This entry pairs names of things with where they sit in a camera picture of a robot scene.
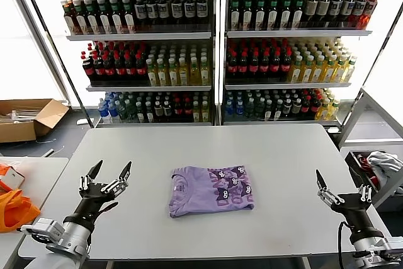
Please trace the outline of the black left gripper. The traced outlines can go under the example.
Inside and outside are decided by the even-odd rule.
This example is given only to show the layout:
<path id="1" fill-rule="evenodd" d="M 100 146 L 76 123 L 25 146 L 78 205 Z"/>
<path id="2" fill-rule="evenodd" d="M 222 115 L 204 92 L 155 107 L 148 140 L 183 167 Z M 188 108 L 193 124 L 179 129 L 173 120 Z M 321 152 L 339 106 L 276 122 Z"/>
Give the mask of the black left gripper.
<path id="1" fill-rule="evenodd" d="M 103 212 L 107 212 L 118 205 L 118 202 L 113 202 L 111 205 L 101 209 L 105 203 L 114 201 L 114 193 L 123 193 L 125 191 L 128 186 L 132 162 L 129 161 L 118 178 L 110 183 L 93 183 L 102 164 L 103 161 L 100 160 L 90 168 L 85 176 L 81 176 L 79 194 L 82 199 L 74 213 L 68 215 L 63 220 L 63 223 L 71 222 L 83 227 L 94 227 L 96 219 Z"/>

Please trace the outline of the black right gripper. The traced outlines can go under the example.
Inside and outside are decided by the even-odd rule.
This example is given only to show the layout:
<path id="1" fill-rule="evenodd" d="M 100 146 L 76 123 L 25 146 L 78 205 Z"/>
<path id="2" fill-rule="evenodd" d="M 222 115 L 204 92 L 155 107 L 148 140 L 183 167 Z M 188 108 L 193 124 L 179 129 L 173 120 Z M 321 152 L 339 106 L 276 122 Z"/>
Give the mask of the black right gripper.
<path id="1" fill-rule="evenodd" d="M 351 177 L 358 193 L 347 193 L 336 195 L 327 187 L 320 171 L 315 171 L 318 197 L 330 208 L 344 216 L 351 231 L 350 241 L 359 241 L 365 238 L 383 238 L 383 233 L 376 229 L 367 210 L 371 205 L 373 196 L 373 183 L 366 173 L 359 166 L 351 167 Z"/>

